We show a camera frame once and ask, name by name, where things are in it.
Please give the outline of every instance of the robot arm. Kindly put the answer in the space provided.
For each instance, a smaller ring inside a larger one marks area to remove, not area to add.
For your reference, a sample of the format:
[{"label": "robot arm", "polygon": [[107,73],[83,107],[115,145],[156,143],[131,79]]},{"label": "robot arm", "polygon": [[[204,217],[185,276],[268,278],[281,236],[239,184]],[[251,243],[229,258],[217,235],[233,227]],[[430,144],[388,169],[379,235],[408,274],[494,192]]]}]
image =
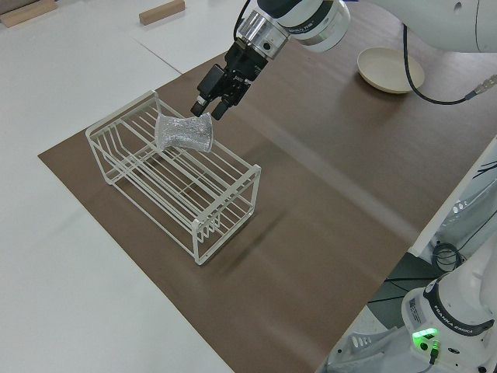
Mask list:
[{"label": "robot arm", "polygon": [[[388,10],[423,41],[460,52],[497,51],[495,0],[364,0]],[[342,0],[258,0],[259,10],[238,28],[239,37],[199,84],[192,113],[199,116],[217,97],[212,116],[238,105],[268,60],[292,37],[310,51],[334,47],[345,35],[349,10]]]}]

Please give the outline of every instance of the rack wire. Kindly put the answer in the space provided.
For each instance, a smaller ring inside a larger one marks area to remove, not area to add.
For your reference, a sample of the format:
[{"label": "rack wire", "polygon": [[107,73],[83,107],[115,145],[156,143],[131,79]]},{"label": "rack wire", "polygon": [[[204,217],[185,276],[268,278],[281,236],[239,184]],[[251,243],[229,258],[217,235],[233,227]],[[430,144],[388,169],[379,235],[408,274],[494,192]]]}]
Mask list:
[{"label": "rack wire", "polygon": [[157,116],[181,114],[150,91],[86,131],[105,181],[199,265],[249,219],[261,169],[214,141],[211,152],[155,146]]}]

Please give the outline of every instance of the beige plate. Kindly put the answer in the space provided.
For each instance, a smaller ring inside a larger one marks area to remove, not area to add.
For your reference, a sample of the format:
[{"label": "beige plate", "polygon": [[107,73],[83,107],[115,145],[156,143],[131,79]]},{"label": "beige plate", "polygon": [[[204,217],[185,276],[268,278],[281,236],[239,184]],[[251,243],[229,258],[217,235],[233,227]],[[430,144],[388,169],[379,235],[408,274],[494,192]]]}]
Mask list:
[{"label": "beige plate", "polygon": [[[409,71],[416,88],[425,81],[425,72],[412,57]],[[411,92],[405,76],[404,54],[396,49],[376,47],[362,51],[357,58],[360,75],[374,88],[388,93]]]}]

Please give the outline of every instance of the wooden block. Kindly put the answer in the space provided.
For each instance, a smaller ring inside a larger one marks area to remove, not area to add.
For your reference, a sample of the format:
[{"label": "wooden block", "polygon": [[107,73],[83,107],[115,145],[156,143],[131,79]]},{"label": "wooden block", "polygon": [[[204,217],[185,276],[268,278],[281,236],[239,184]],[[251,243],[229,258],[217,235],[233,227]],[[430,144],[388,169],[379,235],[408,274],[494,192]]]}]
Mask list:
[{"label": "wooden block", "polygon": [[140,23],[142,25],[149,25],[183,10],[185,10],[185,0],[173,0],[157,8],[150,9],[147,12],[140,13]]},{"label": "wooden block", "polygon": [[56,8],[57,4],[55,4],[54,0],[39,0],[33,4],[2,14],[0,16],[0,21],[7,27],[12,27],[18,23],[27,21],[28,19],[48,13]]}]

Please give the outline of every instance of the dish rack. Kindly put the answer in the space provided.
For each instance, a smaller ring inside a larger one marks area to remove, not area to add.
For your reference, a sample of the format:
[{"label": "dish rack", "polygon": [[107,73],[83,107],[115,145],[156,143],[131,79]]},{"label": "dish rack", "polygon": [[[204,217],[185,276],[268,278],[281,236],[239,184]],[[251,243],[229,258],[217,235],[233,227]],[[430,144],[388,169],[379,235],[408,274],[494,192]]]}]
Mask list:
[{"label": "dish rack", "polygon": [[253,214],[261,168],[214,141],[209,153],[155,146],[157,116],[181,114],[154,91],[86,130],[105,181],[205,263]]}]

